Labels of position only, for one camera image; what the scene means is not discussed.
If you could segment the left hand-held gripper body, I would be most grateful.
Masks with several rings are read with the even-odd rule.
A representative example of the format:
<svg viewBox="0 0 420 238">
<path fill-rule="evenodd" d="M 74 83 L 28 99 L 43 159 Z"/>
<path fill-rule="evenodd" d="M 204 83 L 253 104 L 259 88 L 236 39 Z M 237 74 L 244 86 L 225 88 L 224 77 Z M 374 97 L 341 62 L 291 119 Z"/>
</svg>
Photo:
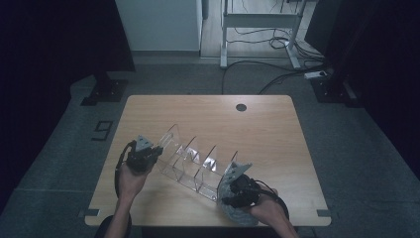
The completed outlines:
<svg viewBox="0 0 420 238">
<path fill-rule="evenodd" d="M 126 164 L 135 174 L 146 172 L 150 168 L 149 156 L 152 154 L 154 144 L 143 135 L 128 144 Z"/>
</svg>

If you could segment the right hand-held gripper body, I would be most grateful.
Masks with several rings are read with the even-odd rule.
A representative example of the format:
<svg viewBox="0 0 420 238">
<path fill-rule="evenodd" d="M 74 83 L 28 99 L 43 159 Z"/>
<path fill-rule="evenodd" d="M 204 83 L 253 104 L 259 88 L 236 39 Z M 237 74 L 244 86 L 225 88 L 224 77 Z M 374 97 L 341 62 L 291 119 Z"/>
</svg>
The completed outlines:
<svg viewBox="0 0 420 238">
<path fill-rule="evenodd" d="M 230 189 L 238 201 L 236 208 L 251 206 L 259 200 L 260 187 L 246 174 L 239 176 L 233 181 Z"/>
</svg>

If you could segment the grey fluffy cloth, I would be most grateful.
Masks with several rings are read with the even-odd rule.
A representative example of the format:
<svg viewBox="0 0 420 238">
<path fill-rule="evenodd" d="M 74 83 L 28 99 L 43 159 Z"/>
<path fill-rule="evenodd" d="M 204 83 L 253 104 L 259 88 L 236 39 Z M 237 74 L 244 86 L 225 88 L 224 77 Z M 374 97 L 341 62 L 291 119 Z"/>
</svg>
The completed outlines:
<svg viewBox="0 0 420 238">
<path fill-rule="evenodd" d="M 225 204 L 222 199 L 231 198 L 234 196 L 234 193 L 230 189 L 231 183 L 235 181 L 239 176 L 243 175 L 245 171 L 248 170 L 251 166 L 251 164 L 232 162 L 225 169 L 225 172 L 217 187 L 217 203 L 222 209 L 223 213 L 237 225 L 247 227 L 257 226 L 259 221 L 248 212 L 244 211 L 242 208 L 234 208 L 232 205 Z"/>
</svg>

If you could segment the clear acrylic divided organizer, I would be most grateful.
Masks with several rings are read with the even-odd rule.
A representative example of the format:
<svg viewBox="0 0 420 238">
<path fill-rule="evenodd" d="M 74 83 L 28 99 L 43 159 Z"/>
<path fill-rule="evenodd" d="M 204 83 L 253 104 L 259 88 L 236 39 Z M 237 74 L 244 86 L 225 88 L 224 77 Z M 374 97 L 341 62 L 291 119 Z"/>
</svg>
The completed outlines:
<svg viewBox="0 0 420 238">
<path fill-rule="evenodd" d="M 188 143 L 181 142 L 176 124 L 160 138 L 158 145 L 162 154 L 157 159 L 157 167 L 163 175 L 214 202 L 218 200 L 219 183 L 238 152 L 231 159 L 219 159 L 216 145 L 208 152 L 200 152 L 196 137 Z"/>
</svg>

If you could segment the person's left hand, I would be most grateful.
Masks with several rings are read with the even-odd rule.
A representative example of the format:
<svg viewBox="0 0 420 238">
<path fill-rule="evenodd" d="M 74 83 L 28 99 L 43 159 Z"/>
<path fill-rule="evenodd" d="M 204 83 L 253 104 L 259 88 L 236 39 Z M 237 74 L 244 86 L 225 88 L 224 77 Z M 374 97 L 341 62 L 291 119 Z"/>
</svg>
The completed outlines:
<svg viewBox="0 0 420 238">
<path fill-rule="evenodd" d="M 126 164 L 123 164 L 119 172 L 119 202 L 130 204 L 143 189 L 151 171 L 135 173 Z"/>
</svg>

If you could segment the person's right hand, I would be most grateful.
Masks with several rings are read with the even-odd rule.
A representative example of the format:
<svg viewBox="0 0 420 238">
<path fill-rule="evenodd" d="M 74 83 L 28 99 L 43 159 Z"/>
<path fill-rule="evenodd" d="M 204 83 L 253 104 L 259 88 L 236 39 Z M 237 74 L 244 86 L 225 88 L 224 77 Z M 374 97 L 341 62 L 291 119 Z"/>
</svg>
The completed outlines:
<svg viewBox="0 0 420 238">
<path fill-rule="evenodd" d="M 282 207 L 272 197 L 266 194 L 261 195 L 259 201 L 249 207 L 247 212 L 265 225 L 268 225 L 267 221 L 272 217 L 282 216 L 286 218 Z"/>
</svg>

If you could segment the black stand base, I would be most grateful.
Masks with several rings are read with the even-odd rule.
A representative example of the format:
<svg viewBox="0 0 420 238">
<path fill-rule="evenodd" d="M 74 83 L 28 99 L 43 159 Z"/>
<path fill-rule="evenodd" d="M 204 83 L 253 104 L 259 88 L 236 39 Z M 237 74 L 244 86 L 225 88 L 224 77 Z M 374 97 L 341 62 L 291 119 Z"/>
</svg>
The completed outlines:
<svg viewBox="0 0 420 238">
<path fill-rule="evenodd" d="M 361 108 L 361 95 L 347 80 L 314 79 L 311 86 L 319 103 L 342 103 L 347 107 Z"/>
<path fill-rule="evenodd" d="M 120 102 L 128 86 L 127 79 L 111 79 L 106 71 L 93 74 L 96 83 L 81 106 L 95 106 L 98 102 Z"/>
</svg>

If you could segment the person's dark trouser leg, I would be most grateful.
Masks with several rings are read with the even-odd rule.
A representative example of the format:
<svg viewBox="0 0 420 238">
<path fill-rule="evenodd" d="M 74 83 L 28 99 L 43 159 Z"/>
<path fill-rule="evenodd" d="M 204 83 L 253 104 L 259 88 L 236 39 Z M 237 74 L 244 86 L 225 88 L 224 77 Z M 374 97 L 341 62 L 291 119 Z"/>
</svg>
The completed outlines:
<svg viewBox="0 0 420 238">
<path fill-rule="evenodd" d="M 107 232 L 107 230 L 108 230 L 108 228 L 111 224 L 112 219 L 113 219 L 113 216 L 110 215 L 102 221 L 102 223 L 100 224 L 100 226 L 96 230 L 94 238 L 105 238 L 105 234 L 106 234 L 106 232 Z M 128 224 L 127 224 L 126 229 L 125 229 L 124 236 L 122 238 L 129 238 L 130 234 L 131 234 L 131 230 L 132 230 L 132 218 L 129 218 Z"/>
</svg>

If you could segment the white cabinet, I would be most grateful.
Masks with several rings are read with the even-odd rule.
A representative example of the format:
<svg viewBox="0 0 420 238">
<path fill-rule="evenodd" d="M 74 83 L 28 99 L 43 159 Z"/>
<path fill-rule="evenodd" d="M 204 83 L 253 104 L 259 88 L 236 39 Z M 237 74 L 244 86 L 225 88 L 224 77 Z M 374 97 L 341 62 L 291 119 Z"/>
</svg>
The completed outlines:
<svg viewBox="0 0 420 238">
<path fill-rule="evenodd" d="M 132 51 L 199 52 L 201 0 L 116 0 Z"/>
</svg>

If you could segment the dark curtain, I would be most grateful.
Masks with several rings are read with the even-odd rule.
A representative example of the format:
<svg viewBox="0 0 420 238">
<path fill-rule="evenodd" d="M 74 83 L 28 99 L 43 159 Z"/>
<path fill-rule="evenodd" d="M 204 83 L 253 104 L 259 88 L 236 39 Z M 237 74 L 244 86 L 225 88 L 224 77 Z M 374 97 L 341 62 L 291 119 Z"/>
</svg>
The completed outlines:
<svg viewBox="0 0 420 238">
<path fill-rule="evenodd" d="M 305 41 L 420 179 L 420 0 L 317 0 Z"/>
<path fill-rule="evenodd" d="M 78 80 L 134 70 L 116 0 L 0 0 L 0 213 Z"/>
</svg>

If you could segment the white power strip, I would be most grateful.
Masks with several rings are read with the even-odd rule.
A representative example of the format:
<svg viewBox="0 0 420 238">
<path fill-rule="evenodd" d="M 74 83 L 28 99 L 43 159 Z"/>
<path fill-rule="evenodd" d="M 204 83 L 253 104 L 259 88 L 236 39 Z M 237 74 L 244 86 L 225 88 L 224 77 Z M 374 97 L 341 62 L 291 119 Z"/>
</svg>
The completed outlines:
<svg viewBox="0 0 420 238">
<path fill-rule="evenodd" d="M 304 73 L 304 78 L 305 79 L 316 79 L 316 78 L 321 78 L 321 77 L 325 77 L 327 76 L 327 72 L 324 70 L 319 70 L 319 71 L 312 71 L 312 72 L 306 72 Z"/>
</svg>

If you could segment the white metal desk frame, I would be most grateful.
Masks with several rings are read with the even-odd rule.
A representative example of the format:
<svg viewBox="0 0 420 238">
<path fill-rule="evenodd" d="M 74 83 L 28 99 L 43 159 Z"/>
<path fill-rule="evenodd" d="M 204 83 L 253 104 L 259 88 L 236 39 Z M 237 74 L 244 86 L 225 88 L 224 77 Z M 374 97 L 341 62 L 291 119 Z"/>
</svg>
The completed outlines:
<svg viewBox="0 0 420 238">
<path fill-rule="evenodd" d="M 285 42 L 285 50 L 294 69 L 300 69 L 297 51 L 294 49 L 296 36 L 303 19 L 307 0 L 302 0 L 300 8 L 295 13 L 230 13 L 229 0 L 221 0 L 221 28 L 222 39 L 220 49 L 220 66 L 228 66 L 228 41 L 229 28 L 279 28 L 291 29 L 292 34 Z"/>
</svg>

